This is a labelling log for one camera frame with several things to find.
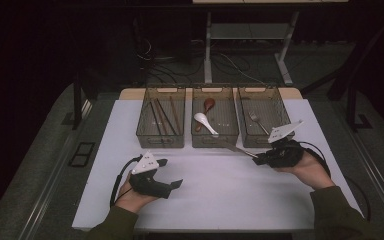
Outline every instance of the white plastic piece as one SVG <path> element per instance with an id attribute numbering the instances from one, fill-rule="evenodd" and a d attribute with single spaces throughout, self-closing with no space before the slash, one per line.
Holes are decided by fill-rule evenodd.
<path id="1" fill-rule="evenodd" d="M 197 113 L 193 116 L 193 118 L 195 118 L 195 120 L 197 120 L 198 122 L 202 123 L 202 125 L 204 125 L 208 131 L 211 132 L 211 134 L 213 135 L 218 135 L 218 132 L 216 132 L 210 125 L 210 123 L 208 122 L 208 119 L 207 119 L 207 116 L 205 116 L 205 114 L 203 113 Z"/>
<path id="2" fill-rule="evenodd" d="M 139 174 L 147 171 L 157 169 L 160 165 L 155 160 L 151 152 L 146 152 L 145 155 L 139 160 L 138 164 L 133 168 L 132 174 Z"/>
<path id="3" fill-rule="evenodd" d="M 293 132 L 295 129 L 297 129 L 301 124 L 303 124 L 304 121 L 299 120 L 298 122 L 291 123 L 288 125 L 283 125 L 277 128 L 273 128 L 272 132 L 270 133 L 270 137 L 268 139 L 269 143 L 275 142 L 279 139 L 282 139 L 286 136 L 288 136 L 289 133 Z"/>

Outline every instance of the olive green sleeve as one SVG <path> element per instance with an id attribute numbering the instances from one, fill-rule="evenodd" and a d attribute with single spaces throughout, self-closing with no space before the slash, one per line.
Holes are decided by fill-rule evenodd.
<path id="1" fill-rule="evenodd" d="M 317 240 L 378 239 L 372 226 L 352 208 L 338 186 L 312 192 Z"/>
<path id="2" fill-rule="evenodd" d="M 137 219 L 138 215 L 136 213 L 119 207 L 111 207 L 107 218 L 101 224 L 92 228 L 86 239 L 131 240 Z"/>

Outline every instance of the dark background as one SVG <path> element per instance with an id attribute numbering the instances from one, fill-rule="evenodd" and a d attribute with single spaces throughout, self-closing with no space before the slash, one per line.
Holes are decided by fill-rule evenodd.
<path id="1" fill-rule="evenodd" d="M 384 25 L 384 1 L 374 2 L 378 4 L 374 8 L 362 7 L 367 5 L 362 2 L 367 1 L 351 1 L 345 10 L 301 11 L 295 43 L 349 41 L 364 46 Z M 138 18 L 133 12 L 96 10 L 67 15 L 49 0 L 0 1 L 0 198 L 52 104 L 77 73 L 88 98 L 100 91 L 140 86 L 141 63 L 135 48 L 142 45 L 132 32 L 188 61 L 190 39 L 203 38 L 203 24 L 205 13 Z M 355 80 L 384 117 L 384 33 Z"/>

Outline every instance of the metal fork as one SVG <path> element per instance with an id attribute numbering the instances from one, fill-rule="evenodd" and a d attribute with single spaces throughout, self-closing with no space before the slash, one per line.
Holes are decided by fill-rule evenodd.
<path id="1" fill-rule="evenodd" d="M 269 132 L 267 131 L 267 129 L 263 126 L 263 124 L 261 124 L 260 118 L 257 115 L 255 115 L 254 111 L 249 111 L 248 114 L 249 114 L 249 117 L 251 118 L 252 121 L 258 123 L 258 125 L 264 130 L 264 132 L 267 135 L 270 135 Z"/>

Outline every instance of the table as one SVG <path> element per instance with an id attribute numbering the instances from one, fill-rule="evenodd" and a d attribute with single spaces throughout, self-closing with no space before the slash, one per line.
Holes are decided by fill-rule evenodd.
<path id="1" fill-rule="evenodd" d="M 326 157 L 332 179 L 350 205 L 359 207 L 332 155 L 307 100 L 296 89 L 280 89 L 291 122 L 302 119 L 294 139 L 318 146 Z M 191 146 L 191 94 L 186 99 L 185 147 L 151 149 L 167 158 L 155 179 L 170 183 L 183 179 L 168 199 L 145 206 L 135 226 L 147 232 L 293 232 L 313 228 L 310 187 L 295 176 L 256 166 L 245 155 L 227 149 Z M 89 230 L 109 211 L 112 187 L 127 161 L 144 154 L 135 135 L 144 89 L 125 89 L 116 101 L 86 184 L 72 227 Z M 238 147 L 243 147 L 241 137 Z M 258 153 L 264 149 L 247 149 Z"/>

